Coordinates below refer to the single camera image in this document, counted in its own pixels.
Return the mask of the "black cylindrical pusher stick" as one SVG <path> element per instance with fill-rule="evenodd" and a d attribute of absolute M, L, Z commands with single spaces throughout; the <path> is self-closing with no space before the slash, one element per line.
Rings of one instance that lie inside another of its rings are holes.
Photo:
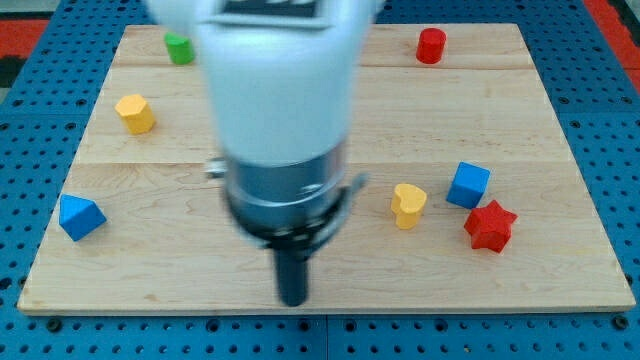
<path fill-rule="evenodd" d="M 308 297 L 308 256 L 300 250 L 275 250 L 274 266 L 279 298 L 296 307 Z"/>

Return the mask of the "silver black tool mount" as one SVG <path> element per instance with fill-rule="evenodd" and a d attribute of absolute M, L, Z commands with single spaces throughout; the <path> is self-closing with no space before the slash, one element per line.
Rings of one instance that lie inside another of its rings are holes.
<path fill-rule="evenodd" d="M 210 178 L 224 181 L 227 208 L 245 236 L 259 248 L 317 250 L 344 226 L 368 175 L 343 185 L 346 146 L 310 160 L 258 166 L 233 157 L 205 163 Z"/>

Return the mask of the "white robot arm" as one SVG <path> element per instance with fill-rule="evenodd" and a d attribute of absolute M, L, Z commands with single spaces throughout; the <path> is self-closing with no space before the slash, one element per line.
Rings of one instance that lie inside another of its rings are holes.
<path fill-rule="evenodd" d="M 236 224 L 273 252 L 280 300 L 305 302 L 308 260 L 345 223 L 356 66 L 379 0 L 148 0 L 153 19 L 195 47 L 209 90 Z"/>

